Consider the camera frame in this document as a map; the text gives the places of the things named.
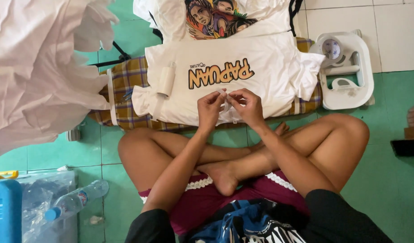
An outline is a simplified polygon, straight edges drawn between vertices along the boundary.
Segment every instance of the crossed legs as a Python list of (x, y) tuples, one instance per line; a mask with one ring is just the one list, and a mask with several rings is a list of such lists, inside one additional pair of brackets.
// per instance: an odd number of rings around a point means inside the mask
[[(277, 132), (286, 130), (282, 127)], [(318, 167), (340, 191), (365, 151), (369, 130), (360, 119), (331, 114), (283, 134), (284, 139)], [(118, 153), (138, 191), (154, 185), (162, 171), (186, 146), (188, 138), (147, 128), (125, 134)], [(278, 170), (262, 143), (254, 147), (205, 147), (194, 171), (207, 173), (219, 192), (231, 195), (238, 182)]]

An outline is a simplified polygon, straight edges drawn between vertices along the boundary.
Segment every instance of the illustrated face print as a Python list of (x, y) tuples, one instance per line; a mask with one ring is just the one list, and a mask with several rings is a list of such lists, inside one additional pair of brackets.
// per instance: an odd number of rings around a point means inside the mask
[(202, 25), (208, 25), (210, 22), (211, 13), (203, 7), (194, 6), (191, 9), (191, 15)]
[(231, 15), (234, 13), (232, 10), (232, 5), (225, 1), (219, 1), (217, 3), (217, 10)]

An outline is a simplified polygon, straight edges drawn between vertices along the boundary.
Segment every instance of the white cloth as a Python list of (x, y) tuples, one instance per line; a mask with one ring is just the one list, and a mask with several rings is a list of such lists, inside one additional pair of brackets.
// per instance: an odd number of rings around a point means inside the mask
[(74, 49), (111, 49), (110, 0), (0, 1), (0, 155), (54, 141), (90, 109), (109, 109), (107, 84)]
[(167, 43), (218, 38), (221, 36), (221, 26), (224, 27), (225, 37), (235, 35), (236, 38), (289, 31), (289, 2), (290, 0), (134, 0), (133, 11), (149, 21), (150, 26), (156, 26), (162, 33), (163, 42)]
[[(196, 101), (219, 88), (226, 88), (227, 92), (247, 88), (261, 97), (264, 118), (279, 116), (289, 110), (295, 96), (310, 99), (324, 58), (323, 55), (300, 52), (291, 32), (215, 41), (180, 41), (148, 47), (150, 87), (134, 88), (134, 110), (139, 116), (153, 113), (162, 68), (175, 62), (172, 92), (163, 103), (159, 120), (198, 126)], [(226, 67), (236, 65), (241, 68), (224, 71)], [(220, 114), (217, 124), (233, 121), (242, 122), (242, 119), (231, 108)]]

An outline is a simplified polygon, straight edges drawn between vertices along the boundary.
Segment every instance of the maroon shorts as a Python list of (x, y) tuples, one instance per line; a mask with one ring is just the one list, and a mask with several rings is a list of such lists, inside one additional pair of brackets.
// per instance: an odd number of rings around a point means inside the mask
[[(149, 193), (150, 189), (139, 192), (143, 202)], [(202, 224), (229, 202), (258, 198), (293, 205), (300, 212), (308, 214), (304, 198), (280, 170), (255, 179), (229, 197), (222, 196), (211, 178), (202, 174), (191, 176), (186, 191), (170, 213), (171, 226), (176, 234), (181, 235)]]

